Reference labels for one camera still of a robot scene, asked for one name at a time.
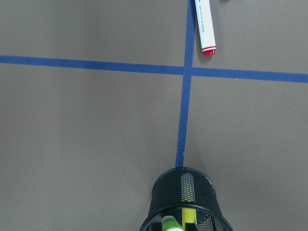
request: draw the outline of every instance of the pen holder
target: pen holder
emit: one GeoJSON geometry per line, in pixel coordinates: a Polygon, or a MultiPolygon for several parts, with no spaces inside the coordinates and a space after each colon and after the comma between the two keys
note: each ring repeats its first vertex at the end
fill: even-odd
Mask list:
{"type": "Polygon", "coordinates": [[[188,167],[173,168],[157,179],[149,215],[140,231],[160,231],[164,216],[174,216],[182,224],[186,208],[195,210],[198,231],[233,231],[221,214],[212,182],[188,167]]]}

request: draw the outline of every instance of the white marker barrel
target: white marker barrel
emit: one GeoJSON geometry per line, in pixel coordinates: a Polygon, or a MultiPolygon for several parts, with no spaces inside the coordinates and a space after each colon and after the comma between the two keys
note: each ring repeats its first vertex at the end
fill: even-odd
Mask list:
{"type": "Polygon", "coordinates": [[[202,53],[205,56],[215,54],[216,43],[209,0],[195,0],[200,32],[202,53]]]}

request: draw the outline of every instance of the red marker cap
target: red marker cap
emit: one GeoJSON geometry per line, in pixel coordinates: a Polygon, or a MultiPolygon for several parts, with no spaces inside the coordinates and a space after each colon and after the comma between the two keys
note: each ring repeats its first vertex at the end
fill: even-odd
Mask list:
{"type": "Polygon", "coordinates": [[[204,56],[211,56],[211,55],[213,55],[213,54],[215,54],[215,49],[207,50],[207,51],[204,51],[204,52],[203,52],[203,55],[204,55],[204,56]]]}

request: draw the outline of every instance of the yellow marker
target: yellow marker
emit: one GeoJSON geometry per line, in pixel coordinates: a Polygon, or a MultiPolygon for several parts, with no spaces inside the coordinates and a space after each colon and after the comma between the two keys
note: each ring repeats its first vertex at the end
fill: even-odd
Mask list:
{"type": "MultiPolygon", "coordinates": [[[[190,173],[185,173],[181,176],[181,197],[183,202],[195,202],[194,181],[190,173]]],[[[186,223],[195,224],[197,230],[197,212],[193,208],[182,209],[182,226],[185,231],[186,223]]]]}

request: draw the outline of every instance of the vertical blue tape strip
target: vertical blue tape strip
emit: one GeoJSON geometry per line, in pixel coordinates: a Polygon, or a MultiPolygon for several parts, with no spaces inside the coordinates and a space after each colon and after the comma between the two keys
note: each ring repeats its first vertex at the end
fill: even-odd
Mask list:
{"type": "Polygon", "coordinates": [[[188,0],[182,97],[181,97],[178,147],[177,147],[177,157],[176,157],[175,167],[182,167],[184,165],[189,98],[191,91],[192,68],[193,68],[192,66],[193,66],[193,42],[194,42],[194,31],[195,31],[195,18],[196,18],[196,10],[194,7],[194,0],[188,0]]]}

